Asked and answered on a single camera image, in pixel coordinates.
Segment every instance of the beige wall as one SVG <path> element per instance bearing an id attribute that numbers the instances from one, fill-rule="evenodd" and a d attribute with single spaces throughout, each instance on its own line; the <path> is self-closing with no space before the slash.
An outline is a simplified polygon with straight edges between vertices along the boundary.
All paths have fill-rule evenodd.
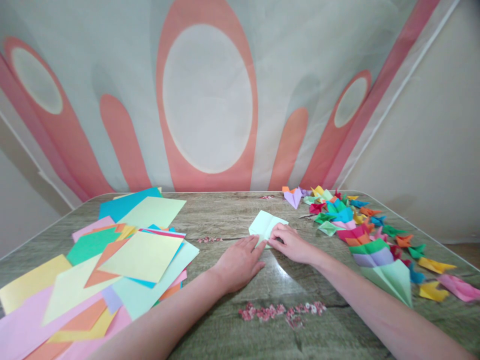
<path id="1" fill-rule="evenodd" d="M 480 2 L 462 0 L 343 188 L 439 241 L 480 241 Z"/>

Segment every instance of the white oval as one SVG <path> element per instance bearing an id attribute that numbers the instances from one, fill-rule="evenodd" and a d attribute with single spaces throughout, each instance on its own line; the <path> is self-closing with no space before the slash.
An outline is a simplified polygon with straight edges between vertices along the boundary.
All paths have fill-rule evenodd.
<path id="1" fill-rule="evenodd" d="M 368 85 L 367 79 L 359 77 L 352 82 L 345 94 L 343 94 L 334 118 L 334 123 L 337 128 L 345 126 L 354 117 L 367 94 Z"/>
<path id="2" fill-rule="evenodd" d="M 175 40 L 163 73 L 163 105 L 171 136 L 198 170 L 216 174 L 240 158 L 252 127 L 252 88 L 234 43 L 199 24 Z"/>
<path id="3" fill-rule="evenodd" d="M 45 111 L 60 114 L 63 109 L 62 96 L 42 63 L 21 47 L 12 50 L 11 59 L 20 82 L 31 98 Z"/>

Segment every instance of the printed fabric backdrop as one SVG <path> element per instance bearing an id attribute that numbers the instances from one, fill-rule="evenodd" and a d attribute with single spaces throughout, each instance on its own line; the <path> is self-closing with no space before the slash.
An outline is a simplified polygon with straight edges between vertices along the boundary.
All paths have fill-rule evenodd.
<path id="1" fill-rule="evenodd" d="M 0 112 L 72 206 L 341 185 L 448 0 L 3 0 Z"/>

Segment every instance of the forearm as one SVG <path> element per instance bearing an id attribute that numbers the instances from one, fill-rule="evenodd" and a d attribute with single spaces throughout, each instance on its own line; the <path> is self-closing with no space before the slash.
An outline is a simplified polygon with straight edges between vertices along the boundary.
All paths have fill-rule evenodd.
<path id="1" fill-rule="evenodd" d="M 431 322 L 323 251 L 311 265 L 397 359 L 475 359 Z"/>
<path id="2" fill-rule="evenodd" d="M 90 359 L 166 359 L 182 336 L 225 294 L 208 270 L 103 345 Z"/>

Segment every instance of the person's right hand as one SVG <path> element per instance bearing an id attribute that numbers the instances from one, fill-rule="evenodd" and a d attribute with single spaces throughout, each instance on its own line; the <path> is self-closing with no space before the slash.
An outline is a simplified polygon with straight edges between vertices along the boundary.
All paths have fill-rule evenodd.
<path id="1" fill-rule="evenodd" d="M 276 240 L 277 238 L 282 239 L 283 243 Z M 297 230 L 282 223 L 273 227 L 268 244 L 290 260 L 302 264 L 311 265 L 321 251 L 302 239 Z"/>

